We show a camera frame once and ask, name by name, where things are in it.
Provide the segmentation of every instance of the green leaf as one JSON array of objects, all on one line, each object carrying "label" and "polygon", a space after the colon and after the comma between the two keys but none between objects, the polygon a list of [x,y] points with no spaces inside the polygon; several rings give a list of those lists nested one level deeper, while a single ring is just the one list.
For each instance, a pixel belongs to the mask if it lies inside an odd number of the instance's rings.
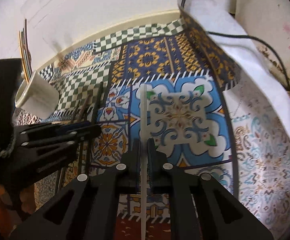
[{"label": "green leaf", "polygon": [[204,85],[200,85],[198,87],[195,87],[194,91],[199,91],[200,95],[202,95],[205,91],[205,86]]},{"label": "green leaf", "polygon": [[209,145],[209,146],[217,146],[217,142],[216,142],[215,136],[212,135],[211,133],[209,135],[210,135],[209,140],[208,141],[204,141],[204,143]]},{"label": "green leaf", "polygon": [[154,91],[147,91],[147,99],[150,100],[150,97],[156,95]]}]

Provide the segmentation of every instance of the round metal pin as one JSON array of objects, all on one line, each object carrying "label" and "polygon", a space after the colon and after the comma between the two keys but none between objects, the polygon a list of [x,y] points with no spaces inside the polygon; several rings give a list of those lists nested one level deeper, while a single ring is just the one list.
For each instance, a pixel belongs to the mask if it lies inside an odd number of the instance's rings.
[{"label": "round metal pin", "polygon": [[119,171],[122,171],[126,169],[126,165],[124,163],[117,164],[116,169],[118,169]]},{"label": "round metal pin", "polygon": [[87,175],[86,174],[79,174],[78,176],[77,176],[77,179],[78,179],[78,181],[85,181],[85,180],[87,180]]},{"label": "round metal pin", "polygon": [[203,180],[210,180],[211,179],[211,175],[209,173],[206,173],[204,172],[202,175],[201,175],[201,178]]},{"label": "round metal pin", "polygon": [[171,164],[171,163],[164,163],[163,168],[165,170],[171,170],[173,168],[173,164]]}]

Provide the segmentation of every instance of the patterned tablecloth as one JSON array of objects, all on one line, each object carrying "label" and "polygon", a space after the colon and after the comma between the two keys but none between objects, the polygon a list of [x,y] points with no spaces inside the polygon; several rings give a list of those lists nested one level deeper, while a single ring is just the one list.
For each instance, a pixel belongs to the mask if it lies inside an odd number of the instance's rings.
[{"label": "patterned tablecloth", "polygon": [[[60,92],[52,116],[24,111],[18,125],[68,122],[78,100],[104,81],[90,175],[120,162],[140,131],[140,84],[147,86],[147,132],[168,161],[209,172],[278,238],[290,223],[290,141],[252,81],[190,17],[113,33],[67,54],[40,75]],[[83,169],[86,144],[83,149]],[[69,165],[65,185],[77,176]],[[36,183],[37,206],[54,194],[56,175]],[[115,239],[141,239],[140,195],[121,195]],[[168,195],[148,190],[147,236],[170,239]]]}]

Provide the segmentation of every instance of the white wall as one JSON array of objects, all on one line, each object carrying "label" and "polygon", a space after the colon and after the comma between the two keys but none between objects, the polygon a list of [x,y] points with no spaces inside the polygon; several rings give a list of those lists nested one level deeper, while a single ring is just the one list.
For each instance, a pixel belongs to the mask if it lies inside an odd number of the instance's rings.
[{"label": "white wall", "polygon": [[18,31],[24,17],[37,69],[91,33],[136,15],[176,8],[176,0],[0,0],[0,58],[20,57]]}]

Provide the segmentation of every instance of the black cable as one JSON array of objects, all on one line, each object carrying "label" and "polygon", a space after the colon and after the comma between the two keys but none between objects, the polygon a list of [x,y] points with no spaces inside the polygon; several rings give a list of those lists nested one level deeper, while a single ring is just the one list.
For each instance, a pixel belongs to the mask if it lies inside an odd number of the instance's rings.
[{"label": "black cable", "polygon": [[[184,6],[185,6],[185,2],[186,0],[182,0],[181,2],[181,7],[184,9]],[[289,90],[290,92],[290,81],[289,81],[289,78],[287,76],[287,71],[286,71],[286,68],[285,68],[285,65],[283,63],[283,61],[281,60],[281,58],[279,57],[278,53],[273,49],[272,46],[270,46],[266,41],[263,41],[262,39],[260,38],[257,38],[257,37],[254,37],[254,36],[250,36],[250,35],[231,35],[231,34],[225,34],[225,33],[216,33],[216,32],[206,32],[207,34],[210,34],[210,35],[216,35],[216,36],[221,36],[221,37],[226,37],[226,38],[235,38],[235,39],[251,39],[251,40],[254,40],[254,41],[258,41],[260,43],[262,43],[263,45],[265,45],[267,48],[270,49],[270,51],[272,53],[274,53],[274,55],[276,56],[276,58],[278,59],[280,65],[281,65],[281,68],[283,70],[283,74],[285,76],[285,79],[286,79],[286,83],[287,83],[287,89]]]}]

